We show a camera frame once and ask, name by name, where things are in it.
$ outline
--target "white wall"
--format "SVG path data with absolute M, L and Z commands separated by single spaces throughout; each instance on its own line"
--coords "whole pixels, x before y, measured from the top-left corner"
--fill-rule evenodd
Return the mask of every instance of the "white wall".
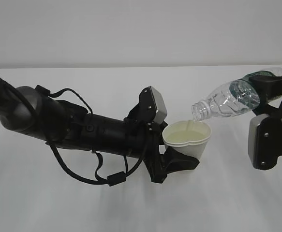
M 121 119 L 139 92 L 153 85 L 164 97 L 166 121 L 173 123 L 191 118 L 190 105 L 219 84 L 262 67 L 6 69 L 0 76 L 14 86 L 71 87 L 96 114 Z M 73 95 L 64 98 L 79 103 Z M 213 135 L 193 172 L 170 174 L 160 185 L 150 182 L 142 164 L 111 188 L 70 178 L 42 141 L 0 125 L 0 232 L 282 232 L 282 158 L 266 172 L 252 167 L 252 117 L 210 120 Z M 95 155 L 61 154 L 73 170 L 93 178 Z M 102 176 L 124 169 L 120 156 L 105 154 L 104 160 Z M 135 161 L 129 159 L 130 166 Z
M 0 0 L 0 68 L 282 64 L 282 0 Z

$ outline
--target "liquid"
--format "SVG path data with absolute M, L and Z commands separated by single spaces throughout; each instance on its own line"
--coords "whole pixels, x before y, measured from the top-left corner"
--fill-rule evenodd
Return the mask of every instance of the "liquid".
M 184 143 L 188 141 L 198 141 L 205 139 L 205 135 L 191 130 L 176 131 L 167 137 L 170 143 Z

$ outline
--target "paper cup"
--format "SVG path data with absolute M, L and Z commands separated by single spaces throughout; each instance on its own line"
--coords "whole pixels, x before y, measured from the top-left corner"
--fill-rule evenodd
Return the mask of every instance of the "paper cup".
M 195 131 L 199 133 L 198 140 L 188 139 L 187 141 L 175 141 L 170 139 L 170 135 L 174 132 L 187 133 L 187 131 Z M 212 130 L 208 124 L 199 121 L 180 121 L 167 126 L 163 132 L 162 137 L 166 148 L 171 146 L 174 150 L 187 155 L 197 158 L 201 158 L 201 155 L 206 147 L 207 142 L 212 134 Z

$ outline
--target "plastic water bottle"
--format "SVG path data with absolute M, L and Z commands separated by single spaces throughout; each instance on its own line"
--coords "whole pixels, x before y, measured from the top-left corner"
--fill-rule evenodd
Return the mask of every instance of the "plastic water bottle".
M 255 75 L 282 76 L 282 68 L 266 69 L 226 83 L 209 94 L 205 100 L 192 105 L 193 120 L 202 121 L 210 117 L 233 117 L 258 107 L 260 99 L 249 83 Z

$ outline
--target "cable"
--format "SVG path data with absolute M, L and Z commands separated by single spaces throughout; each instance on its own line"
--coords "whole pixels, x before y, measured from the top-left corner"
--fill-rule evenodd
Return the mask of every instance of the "cable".
M 61 168 L 71 177 L 73 177 L 76 180 L 79 180 L 81 182 L 87 183 L 87 184 L 91 184 L 91 185 L 105 185 L 107 184 L 107 181 L 96 181 L 96 180 L 90 180 L 87 178 L 84 178 L 76 173 L 74 173 L 73 171 L 71 171 L 67 165 L 64 163 L 62 157 L 60 156 L 55 143 L 51 140 L 51 137 L 48 133 L 48 130 L 45 129 L 43 122 L 40 120 L 38 114 L 36 113 L 35 109 L 32 107 L 32 105 L 29 103 L 29 101 L 16 89 L 14 88 L 12 85 L 10 85 L 9 83 L 7 83 L 6 81 L 2 80 L 3 84 L 5 85 L 6 88 L 8 88 L 9 91 L 11 91 L 17 98 L 19 98 L 19 100 L 26 106 L 26 108 L 30 111 L 31 115 L 35 118 L 35 120 L 37 121 L 37 123 L 39 124 L 42 132 L 45 135 L 46 141 L 48 142 L 51 150 L 53 151 L 55 158 L 57 159 L 59 165 L 61 166 Z
M 32 105 L 29 103 L 29 101 L 16 89 L 14 88 L 12 85 L 10 85 L 9 83 L 7 83 L 6 81 L 4 81 L 3 79 L 1 79 L 2 83 L 4 84 L 4 86 L 11 91 L 17 98 L 19 98 L 19 100 L 26 106 L 26 108 L 29 110 L 29 112 L 31 113 L 31 115 L 35 118 L 36 122 L 38 123 L 38 125 L 40 126 L 41 131 L 43 132 L 46 141 L 48 142 L 51 150 L 53 151 L 55 158 L 57 159 L 59 165 L 61 166 L 61 168 L 72 178 L 79 180 L 83 183 L 87 183 L 87 184 L 92 184 L 92 185 L 105 185 L 105 184 L 109 184 L 108 180 L 100 177 L 98 175 L 98 170 L 102 167 L 103 164 L 103 157 L 100 153 L 97 153 L 96 151 L 93 151 L 93 153 L 95 153 L 98 157 L 98 167 L 95 171 L 95 177 L 97 180 L 91 180 L 91 179 L 87 179 L 84 178 L 76 173 L 74 173 L 72 170 L 70 170 L 68 168 L 68 166 L 65 164 L 65 162 L 63 161 L 62 157 L 60 156 L 59 151 L 57 150 L 57 147 L 55 145 L 55 143 L 52 141 L 50 134 L 48 132 L 48 130 L 45 128 L 43 122 L 41 121 L 41 119 L 39 118 L 38 114 L 36 113 L 35 109 L 32 107 Z M 60 90 L 57 93 L 54 94 L 49 94 L 50 97 L 58 97 L 60 95 L 62 95 L 65 91 L 70 91 L 72 93 L 74 93 L 85 105 L 86 107 L 88 107 L 88 109 L 90 110 L 91 113 L 91 117 L 93 116 L 93 111 L 91 109 L 91 107 L 85 102 L 85 100 L 78 94 L 76 93 L 74 90 L 70 89 L 70 88 L 65 88 Z M 126 167 L 126 177 L 130 176 L 141 164 L 141 162 L 144 159 L 147 147 L 148 147 L 148 129 L 146 128 L 146 141 L 145 141 L 145 146 L 143 149 L 143 152 L 141 154 L 141 156 L 139 157 L 138 161 L 136 162 L 136 164 L 134 165 L 134 167 L 132 169 L 130 169 L 128 171 L 128 162 L 127 162 L 127 157 L 124 156 L 124 160 L 125 160 L 125 167 Z
M 92 151 L 92 153 L 94 153 L 94 154 L 97 155 L 98 161 L 99 161 L 98 167 L 97 167 L 96 171 L 94 172 L 95 178 L 96 178 L 97 180 L 99 180 L 99 181 L 107 181 L 106 179 L 104 179 L 104 178 L 102 178 L 102 177 L 100 177 L 100 176 L 98 175 L 98 170 L 99 170 L 99 169 L 102 167 L 102 165 L 103 165 L 103 156 L 102 156 L 100 153 L 98 153 L 98 152 L 96 152 L 96 151 L 94 151 L 94 150 Z
M 57 98 L 57 97 L 59 97 L 59 96 L 61 96 L 64 92 L 66 92 L 66 91 L 70 91 L 70 92 L 72 92 L 73 94 L 75 94 L 84 104 L 85 104 L 85 106 L 89 109 L 89 111 L 90 111 L 90 114 L 91 114 L 91 116 L 90 116 L 90 121 L 91 121 L 91 119 L 92 119 L 92 117 L 93 117 L 93 111 L 92 111 L 92 108 L 87 104 L 87 102 L 77 93 L 77 92 L 75 92 L 73 89 L 71 89 L 71 88 L 64 88 L 64 89 L 62 89 L 62 90 L 60 90 L 60 91 L 58 91 L 58 92 L 56 92 L 56 93 L 50 93 L 49 94 L 49 97 L 51 97 L 51 98 Z
M 126 168 L 126 174 L 128 172 L 128 161 L 127 161 L 127 154 L 123 154 L 123 160 L 125 161 L 125 168 Z
M 148 147 L 148 143 L 149 143 L 149 131 L 148 128 L 146 127 L 146 140 L 145 140 L 145 145 L 142 151 L 142 154 L 140 155 L 139 159 L 137 160 L 136 164 L 126 173 L 126 177 L 130 176 L 132 173 L 135 172 L 135 170 L 140 166 L 140 164 L 142 163 L 146 151 L 147 151 L 147 147 Z

